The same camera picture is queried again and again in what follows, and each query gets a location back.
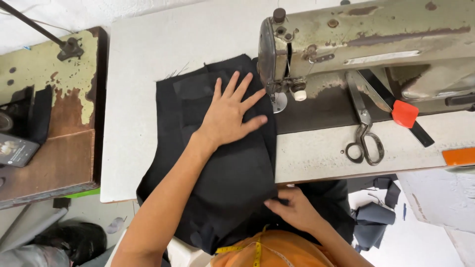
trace red plastic piece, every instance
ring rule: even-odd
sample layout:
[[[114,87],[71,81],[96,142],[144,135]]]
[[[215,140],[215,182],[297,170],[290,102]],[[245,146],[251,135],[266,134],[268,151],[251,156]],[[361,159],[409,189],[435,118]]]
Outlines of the red plastic piece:
[[[419,114],[419,109],[415,106],[396,100],[394,106],[392,107],[392,119],[399,125],[412,128],[416,122],[417,115]]]

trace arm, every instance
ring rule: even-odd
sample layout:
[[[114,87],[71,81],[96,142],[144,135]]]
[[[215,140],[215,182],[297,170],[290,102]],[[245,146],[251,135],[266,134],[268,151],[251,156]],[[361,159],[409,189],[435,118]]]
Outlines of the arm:
[[[183,154],[135,215],[117,249],[112,267],[160,266],[163,252],[210,156],[220,145],[239,140],[267,122],[265,116],[257,116],[242,123],[244,112],[266,92],[260,90],[241,102],[252,74],[248,74],[234,91],[238,78],[239,72],[235,72],[223,95],[221,79],[217,80],[213,100],[201,127],[191,136]]]
[[[276,200],[266,200],[264,204],[290,225],[315,237],[331,254],[338,266],[374,267],[318,214],[300,188],[281,189],[279,198],[289,200],[289,205],[282,205]]]

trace white table surface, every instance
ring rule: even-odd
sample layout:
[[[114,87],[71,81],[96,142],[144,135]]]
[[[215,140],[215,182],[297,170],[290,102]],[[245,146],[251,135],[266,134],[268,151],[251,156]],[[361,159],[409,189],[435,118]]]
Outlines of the white table surface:
[[[339,5],[339,0],[221,0],[124,19],[112,25],[101,202],[135,199],[157,147],[155,82],[175,70],[191,72],[240,54],[257,56],[259,28],[277,5],[287,13]],[[384,144],[377,166],[354,164],[341,153],[357,126],[277,137],[276,182],[363,176],[445,166],[443,150],[475,146],[475,113],[418,118],[435,140],[424,149],[393,121],[375,123]]]

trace hand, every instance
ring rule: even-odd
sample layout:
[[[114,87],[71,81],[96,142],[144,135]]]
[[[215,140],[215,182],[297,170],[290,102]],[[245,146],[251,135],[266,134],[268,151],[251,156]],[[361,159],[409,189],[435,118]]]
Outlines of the hand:
[[[220,145],[242,139],[267,122],[267,117],[261,115],[242,123],[244,113],[254,106],[266,94],[266,91],[262,89],[241,102],[252,80],[252,73],[249,73],[234,91],[238,78],[239,72],[236,71],[223,95],[221,95],[222,81],[218,78],[211,105],[206,112],[201,127],[196,131],[196,133],[207,138],[215,149]]]
[[[319,223],[326,222],[310,204],[300,188],[280,189],[278,196],[280,199],[289,200],[289,205],[283,205],[277,200],[266,200],[264,204],[293,227],[312,233]]]

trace yellow measuring tape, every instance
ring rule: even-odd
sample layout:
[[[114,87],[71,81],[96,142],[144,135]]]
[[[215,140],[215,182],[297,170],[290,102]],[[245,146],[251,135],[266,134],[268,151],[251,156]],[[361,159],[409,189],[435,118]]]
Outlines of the yellow measuring tape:
[[[261,235],[264,234],[266,231],[266,227],[268,225],[264,226],[264,229],[262,229],[262,233],[260,233],[259,238],[257,239],[256,242],[256,256],[254,257],[254,264],[252,265],[253,267],[260,267],[261,265],[261,255],[262,255],[262,244],[261,244]],[[216,253],[225,253],[225,252],[231,252],[231,251],[238,251],[247,248],[248,246],[229,246],[229,247],[222,247],[218,248],[216,250]]]

